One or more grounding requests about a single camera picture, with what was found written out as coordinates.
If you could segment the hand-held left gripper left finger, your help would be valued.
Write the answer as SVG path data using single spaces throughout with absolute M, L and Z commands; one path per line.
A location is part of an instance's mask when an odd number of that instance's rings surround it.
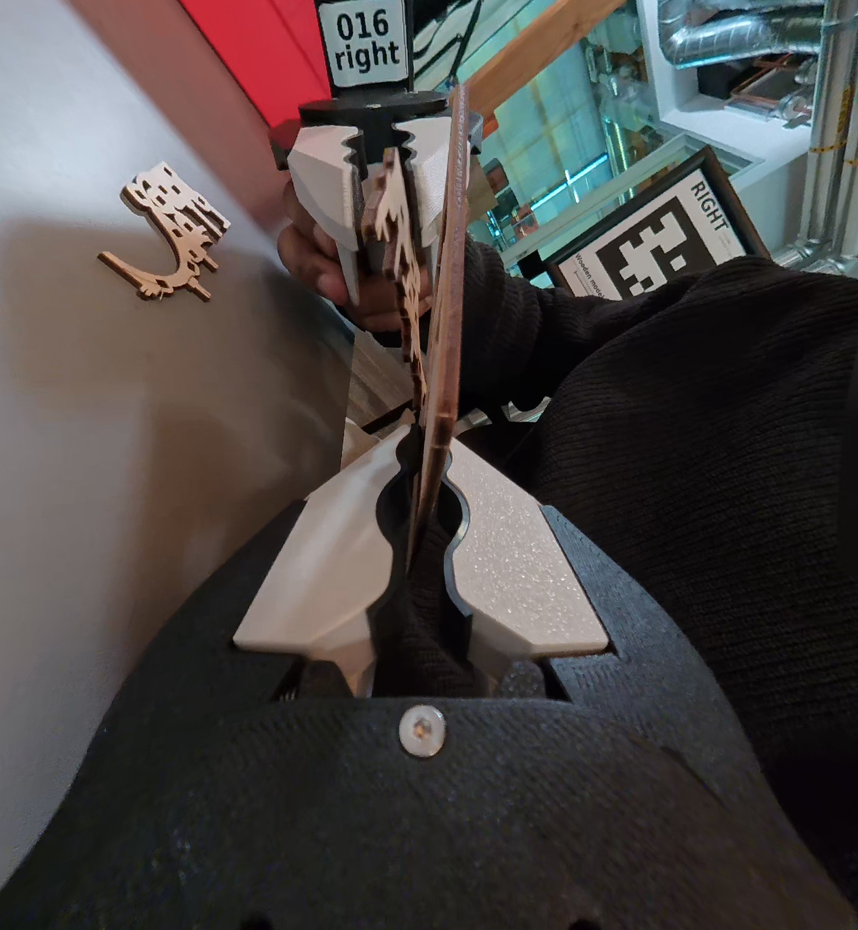
M 405 573 L 420 451 L 419 427 L 402 423 L 306 498 L 236 647 L 332 662 L 369 695 L 373 616 Z

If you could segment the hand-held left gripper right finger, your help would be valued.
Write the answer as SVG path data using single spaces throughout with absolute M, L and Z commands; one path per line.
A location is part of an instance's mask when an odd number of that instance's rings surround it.
M 469 624 L 466 657 L 491 679 L 518 660 L 601 653 L 609 636 L 539 502 L 458 439 L 438 498 L 456 521 L 446 593 Z

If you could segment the silver vertical pipes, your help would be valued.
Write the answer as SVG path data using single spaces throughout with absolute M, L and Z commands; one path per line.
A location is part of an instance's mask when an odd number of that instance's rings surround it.
M 858 262 L 858 2 L 827 2 L 821 28 L 803 211 L 786 268 L 845 273 Z

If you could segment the person's right hand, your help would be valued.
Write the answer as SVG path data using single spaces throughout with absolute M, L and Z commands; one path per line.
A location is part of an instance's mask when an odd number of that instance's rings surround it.
M 318 296 L 330 301 L 352 324 L 389 348 L 401 346 L 397 291 L 382 273 L 359 273 L 358 298 L 350 296 L 338 246 L 299 203 L 288 179 L 283 188 L 286 226 L 277 241 L 286 271 Z

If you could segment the wooden handrail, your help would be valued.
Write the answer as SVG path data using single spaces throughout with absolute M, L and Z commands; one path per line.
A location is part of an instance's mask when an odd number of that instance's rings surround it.
M 555 1 L 466 81 L 469 109 L 488 118 L 503 102 L 624 5 Z

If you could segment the wooden puzzle sheet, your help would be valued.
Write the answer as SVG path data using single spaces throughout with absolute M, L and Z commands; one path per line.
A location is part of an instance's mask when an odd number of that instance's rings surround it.
M 458 84 L 450 96 L 452 127 L 446 178 L 444 228 L 440 238 L 434 306 L 428 343 L 428 393 L 421 414 L 422 459 L 414 482 L 406 568 L 415 562 L 435 508 L 458 420 L 465 244 L 468 227 L 469 90 Z

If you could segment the wooden cut-out puzzle piece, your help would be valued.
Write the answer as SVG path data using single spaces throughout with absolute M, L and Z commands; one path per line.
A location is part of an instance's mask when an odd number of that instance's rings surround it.
M 166 162 L 138 173 L 124 186 L 121 197 L 167 241 L 176 268 L 172 273 L 150 273 L 108 251 L 98 253 L 97 259 L 133 285 L 142 300 L 162 300 L 186 290 L 203 302 L 210 301 L 211 294 L 200 283 L 200 274 L 203 268 L 211 273 L 218 270 L 209 250 L 230 228 L 226 217 Z

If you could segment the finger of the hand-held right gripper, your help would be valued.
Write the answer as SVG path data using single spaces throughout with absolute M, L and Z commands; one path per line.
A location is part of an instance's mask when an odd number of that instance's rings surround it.
M 412 216 L 419 244 L 437 239 L 446 202 L 450 118 L 416 118 L 392 124 L 403 150 L 403 167 L 414 198 Z
M 365 209 L 358 143 L 354 125 L 303 126 L 287 157 L 296 197 L 314 221 L 339 246 L 361 247 Z

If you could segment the silver ventilation duct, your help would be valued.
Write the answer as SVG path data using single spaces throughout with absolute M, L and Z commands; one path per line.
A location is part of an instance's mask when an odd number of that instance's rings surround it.
M 662 1 L 658 42 L 675 69 L 819 51 L 820 1 Z

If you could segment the person's black clothing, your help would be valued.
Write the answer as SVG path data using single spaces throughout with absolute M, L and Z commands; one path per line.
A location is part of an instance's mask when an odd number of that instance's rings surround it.
M 503 464 L 539 421 L 505 428 L 485 454 L 678 624 L 858 913 L 858 576 L 839 565 L 836 539 L 858 280 L 783 270 L 705 470 L 528 489 Z

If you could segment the long jagged wooden puzzle piece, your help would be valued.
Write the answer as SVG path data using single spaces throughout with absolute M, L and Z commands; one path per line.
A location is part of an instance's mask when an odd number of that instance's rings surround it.
M 380 270 L 396 289 L 401 350 L 413 383 L 414 417 L 421 422 L 427 396 L 420 335 L 421 271 L 404 170 L 396 147 L 384 150 L 381 170 L 365 201 L 361 228 L 368 245 L 382 245 Z

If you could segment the person's right forearm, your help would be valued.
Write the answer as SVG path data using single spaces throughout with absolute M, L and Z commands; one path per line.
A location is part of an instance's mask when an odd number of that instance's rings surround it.
M 539 490 L 706 469 L 783 269 L 737 259 L 613 301 L 539 289 L 474 242 L 465 258 L 459 411 L 550 401 L 505 456 L 511 478 Z

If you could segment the red plastic bin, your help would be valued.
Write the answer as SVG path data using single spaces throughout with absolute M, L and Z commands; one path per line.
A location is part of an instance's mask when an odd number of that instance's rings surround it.
M 190 18 L 288 152 L 299 107 L 331 98 L 313 1 L 182 1 Z

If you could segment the black framed marker sign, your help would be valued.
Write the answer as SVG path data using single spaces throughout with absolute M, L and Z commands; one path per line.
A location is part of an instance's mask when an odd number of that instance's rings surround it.
M 714 148 L 705 145 L 543 267 L 551 285 L 574 296 L 621 300 L 741 257 L 771 256 Z

